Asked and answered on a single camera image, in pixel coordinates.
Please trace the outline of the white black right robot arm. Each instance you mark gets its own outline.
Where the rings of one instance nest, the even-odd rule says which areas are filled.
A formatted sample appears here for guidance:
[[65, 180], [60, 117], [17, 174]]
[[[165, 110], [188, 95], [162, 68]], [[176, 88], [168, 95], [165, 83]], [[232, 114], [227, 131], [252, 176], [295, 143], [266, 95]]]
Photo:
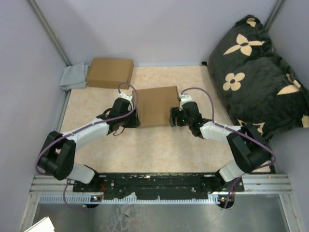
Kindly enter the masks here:
[[229, 145], [233, 160], [215, 173], [213, 190], [227, 191], [232, 182], [260, 168], [272, 158], [272, 151], [254, 125], [227, 126], [205, 119], [190, 95], [178, 97], [179, 107], [171, 108], [172, 127], [187, 126], [195, 137]]

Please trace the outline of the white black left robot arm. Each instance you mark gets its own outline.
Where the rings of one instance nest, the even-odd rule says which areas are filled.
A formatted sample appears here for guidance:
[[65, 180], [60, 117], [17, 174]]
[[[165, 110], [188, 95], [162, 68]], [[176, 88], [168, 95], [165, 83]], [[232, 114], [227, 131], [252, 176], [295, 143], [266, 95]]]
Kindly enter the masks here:
[[35, 167], [57, 180], [71, 180], [82, 183], [90, 192], [99, 189], [98, 173], [86, 165], [75, 162], [76, 152], [98, 138], [114, 134], [120, 127], [137, 128], [140, 125], [137, 106], [133, 100], [138, 97], [121, 92], [113, 106], [97, 116], [90, 123], [74, 131], [50, 132], [36, 160]]

